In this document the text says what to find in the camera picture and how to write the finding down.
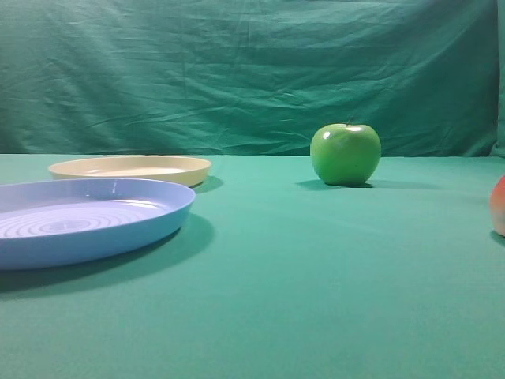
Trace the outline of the blue plastic plate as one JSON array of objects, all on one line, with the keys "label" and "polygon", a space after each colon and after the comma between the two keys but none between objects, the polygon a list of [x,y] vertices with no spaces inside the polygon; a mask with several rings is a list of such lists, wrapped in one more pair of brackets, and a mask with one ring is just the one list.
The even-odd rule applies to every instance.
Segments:
[{"label": "blue plastic plate", "polygon": [[1,187],[1,268],[25,270],[113,257],[178,231],[193,189],[138,178],[82,178]]}]

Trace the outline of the red yellow round bread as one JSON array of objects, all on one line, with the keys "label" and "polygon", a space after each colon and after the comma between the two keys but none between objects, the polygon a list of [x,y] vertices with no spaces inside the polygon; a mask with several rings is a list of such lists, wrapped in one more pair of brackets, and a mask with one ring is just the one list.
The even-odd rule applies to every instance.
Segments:
[{"label": "red yellow round bread", "polygon": [[505,235],[505,177],[494,186],[489,198],[489,210],[495,233]]}]

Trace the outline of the green table cloth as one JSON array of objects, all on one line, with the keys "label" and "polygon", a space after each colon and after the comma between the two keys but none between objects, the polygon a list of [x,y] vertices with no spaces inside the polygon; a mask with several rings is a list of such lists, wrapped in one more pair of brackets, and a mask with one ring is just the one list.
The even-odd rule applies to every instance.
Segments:
[{"label": "green table cloth", "polygon": [[212,163],[173,238],[2,273],[2,377],[503,377],[503,159],[385,158],[359,189]]}]

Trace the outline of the green backdrop cloth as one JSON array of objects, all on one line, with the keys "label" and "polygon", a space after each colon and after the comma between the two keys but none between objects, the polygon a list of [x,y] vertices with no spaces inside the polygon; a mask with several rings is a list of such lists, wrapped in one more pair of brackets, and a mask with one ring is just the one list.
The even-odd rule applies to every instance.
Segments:
[{"label": "green backdrop cloth", "polygon": [[504,153],[501,1],[4,1],[1,150]]}]

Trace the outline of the green apple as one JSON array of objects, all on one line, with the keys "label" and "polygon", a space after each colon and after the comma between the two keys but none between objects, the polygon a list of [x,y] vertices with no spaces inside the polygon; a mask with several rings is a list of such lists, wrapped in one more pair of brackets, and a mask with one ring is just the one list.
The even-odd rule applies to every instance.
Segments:
[{"label": "green apple", "polygon": [[378,133],[368,125],[335,123],[312,137],[309,155],[319,179],[331,186],[361,186],[376,170],[382,154]]}]

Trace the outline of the yellow plastic plate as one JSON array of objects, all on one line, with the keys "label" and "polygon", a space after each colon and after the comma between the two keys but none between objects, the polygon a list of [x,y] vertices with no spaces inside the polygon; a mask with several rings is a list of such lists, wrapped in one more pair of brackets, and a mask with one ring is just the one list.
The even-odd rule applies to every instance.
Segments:
[{"label": "yellow plastic plate", "polygon": [[141,178],[193,187],[204,182],[211,161],[192,156],[101,156],[55,163],[52,178]]}]

